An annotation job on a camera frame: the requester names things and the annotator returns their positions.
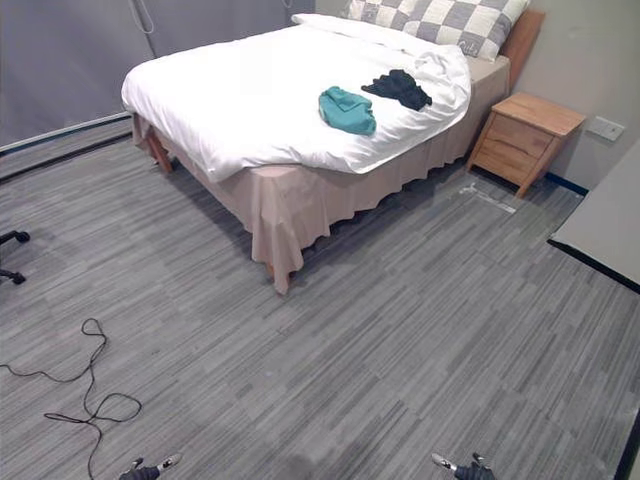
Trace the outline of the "robot's right hand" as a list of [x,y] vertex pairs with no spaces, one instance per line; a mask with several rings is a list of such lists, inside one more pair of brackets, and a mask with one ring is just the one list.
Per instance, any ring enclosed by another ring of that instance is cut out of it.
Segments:
[[457,465],[443,456],[432,453],[435,465],[451,471],[456,479],[461,480],[495,480],[493,471],[484,463],[485,458],[477,452],[472,453],[473,461],[469,466]]

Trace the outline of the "robot's left hand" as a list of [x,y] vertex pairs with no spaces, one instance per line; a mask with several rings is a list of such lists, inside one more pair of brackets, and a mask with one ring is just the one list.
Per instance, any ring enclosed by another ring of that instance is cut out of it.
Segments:
[[168,456],[157,465],[144,466],[144,458],[136,458],[130,465],[130,467],[120,474],[119,480],[155,480],[158,479],[161,474],[176,466],[183,458],[182,453],[176,453]]

